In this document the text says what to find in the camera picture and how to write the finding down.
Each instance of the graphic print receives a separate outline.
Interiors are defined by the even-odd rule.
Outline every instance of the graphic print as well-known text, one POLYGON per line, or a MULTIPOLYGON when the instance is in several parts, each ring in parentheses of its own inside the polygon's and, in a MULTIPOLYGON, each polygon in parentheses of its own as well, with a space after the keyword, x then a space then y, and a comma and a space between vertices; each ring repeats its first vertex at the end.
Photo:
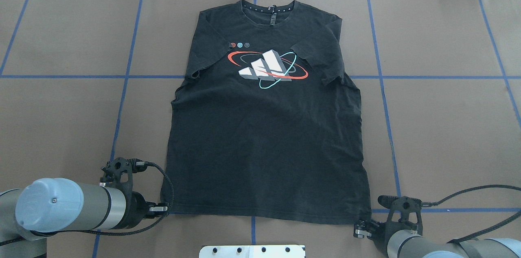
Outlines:
POLYGON ((245 79, 259 80, 259 87, 261 89, 268 89, 275 86, 281 81, 292 81, 305 79, 308 76, 307 71, 300 65, 296 64, 296 54, 294 52, 287 52, 279 55, 275 50, 267 52, 231 52, 228 59, 234 65, 244 67, 245 64, 250 64, 251 67, 245 67, 239 70, 239 75, 245 79), (236 60, 240 60, 242 65, 238 64, 236 60), (263 87, 263 81, 274 81, 268 87, 263 87))

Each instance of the shirt sleeve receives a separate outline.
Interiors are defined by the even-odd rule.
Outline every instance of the shirt sleeve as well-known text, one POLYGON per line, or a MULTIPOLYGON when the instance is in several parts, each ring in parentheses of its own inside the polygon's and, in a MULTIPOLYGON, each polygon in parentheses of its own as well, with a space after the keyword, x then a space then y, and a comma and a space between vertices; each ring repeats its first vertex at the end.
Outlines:
POLYGON ((199 71, 210 67, 225 56, 230 49, 229 46, 229 41, 208 22, 207 14, 199 13, 185 77, 199 78, 199 71))
POLYGON ((336 78, 350 87, 357 87, 345 75, 344 60, 340 50, 340 29, 342 19, 327 23, 318 31, 314 31, 309 37, 299 41, 292 46, 292 50, 302 59, 305 59, 311 68, 322 74, 322 83, 327 85, 336 78))

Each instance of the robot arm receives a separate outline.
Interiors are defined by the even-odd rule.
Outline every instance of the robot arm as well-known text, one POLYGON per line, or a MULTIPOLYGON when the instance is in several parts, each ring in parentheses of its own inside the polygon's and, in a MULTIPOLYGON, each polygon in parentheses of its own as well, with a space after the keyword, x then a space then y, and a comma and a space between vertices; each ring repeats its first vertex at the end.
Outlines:
MULTIPOLYGON (((497 186, 521 190, 521 188, 504 185, 489 185, 477 188, 497 188, 497 186)), ((521 258, 521 242, 514 239, 470 240, 470 238, 462 238, 445 244, 436 244, 424 238, 422 236, 423 226, 420 212, 422 207, 436 206, 450 197, 440 202, 428 203, 410 197, 380 196, 378 203, 389 209, 387 221, 384 223, 372 219, 370 221, 359 221, 354 226, 353 236, 355 238, 366 236, 388 258, 521 258), (392 217, 396 212, 401 214, 401 219, 393 221, 392 217), (416 215, 416 223, 409 221, 410 214, 416 215)), ((521 213, 516 213, 503 221, 502 224, 513 221, 519 215, 521 213)))
POLYGON ((157 167, 117 158, 102 167, 99 186, 44 178, 24 190, 0 193, 0 242, 20 240, 2 245, 0 257, 44 257, 45 238, 58 232, 132 228, 142 219, 165 217, 168 204, 147 202, 132 191, 132 173, 148 166, 157 167), (128 180, 122 182, 124 175, 128 180))

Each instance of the adidas logo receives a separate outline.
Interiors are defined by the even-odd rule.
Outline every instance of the adidas logo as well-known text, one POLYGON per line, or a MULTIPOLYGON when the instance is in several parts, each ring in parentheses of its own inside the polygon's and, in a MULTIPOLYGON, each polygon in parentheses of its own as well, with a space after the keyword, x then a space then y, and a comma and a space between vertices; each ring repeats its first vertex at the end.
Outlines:
POLYGON ((239 75, 245 79, 266 81, 291 81, 287 76, 288 69, 284 66, 279 53, 269 50, 262 54, 262 58, 251 62, 251 67, 241 69, 239 75))

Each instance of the black cable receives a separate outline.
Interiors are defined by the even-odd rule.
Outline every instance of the black cable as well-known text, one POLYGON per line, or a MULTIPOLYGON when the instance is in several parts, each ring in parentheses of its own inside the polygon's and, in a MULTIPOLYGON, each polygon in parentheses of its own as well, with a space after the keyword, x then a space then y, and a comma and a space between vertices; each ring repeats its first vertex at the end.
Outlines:
POLYGON ((18 238, 15 238, 15 239, 12 239, 12 240, 7 240, 7 241, 3 241, 0 243, 0 247, 1 246, 4 246, 4 245, 9 245, 9 244, 12 244, 12 243, 16 243, 16 242, 20 242, 20 241, 24 241, 25 239, 22 238, 21 236, 19 236, 18 238))
MULTIPOLYGON (((512 190, 517 190, 517 191, 521 191, 521 188, 518 187, 518 186, 509 186, 509 185, 502 185, 502 184, 492 184, 492 185, 485 185, 485 186, 475 186, 474 188, 469 188, 469 189, 465 189, 465 190, 461 190, 461 191, 458 191, 452 195, 449 195, 445 198, 443 198, 442 200, 438 201, 438 202, 422 202, 422 207, 425 208, 425 207, 431 207, 431 206, 438 206, 440 205, 441 203, 447 201, 448 199, 450 198, 453 198, 453 197, 456 197, 460 194, 463 194, 463 193, 467 193, 467 192, 470 192, 470 191, 476 191, 476 190, 481 190, 481 189, 489 189, 489 188, 502 188, 502 189, 512 189, 512 190)), ((515 213, 514 215, 512 215, 511 217, 508 217, 508 219, 505 219, 504 221, 501 221, 500 223, 497 223, 489 228, 486 228, 484 230, 480 230, 479 232, 474 232, 473 234, 469 234, 468 236, 464 236, 463 238, 459 238, 459 239, 453 239, 451 241, 449 241, 449 243, 461 243, 461 242, 464 242, 464 241, 468 241, 470 239, 474 239, 476 238, 477 236, 480 236, 482 234, 487 234, 493 230, 497 230, 498 228, 508 224, 508 223, 511 223, 512 221, 515 221, 515 219, 519 218, 521 216, 521 210, 517 213, 515 213)))
POLYGON ((134 230, 132 232, 98 232, 96 230, 62 230, 59 232, 84 232, 86 234, 99 234, 101 236, 128 236, 130 234, 139 234, 140 232, 144 232, 145 230, 150 230, 154 226, 156 226, 160 221, 164 219, 164 217, 167 217, 169 215, 170 210, 173 206, 173 184, 168 175, 164 172, 164 170, 157 164, 151 163, 151 162, 145 162, 145 165, 153 166, 156 169, 158 169, 164 176, 164 178, 167 180, 169 186, 170 186, 170 192, 171 192, 171 199, 170 202, 168 202, 168 212, 165 215, 162 215, 158 220, 156 220, 153 224, 142 228, 141 230, 134 230))

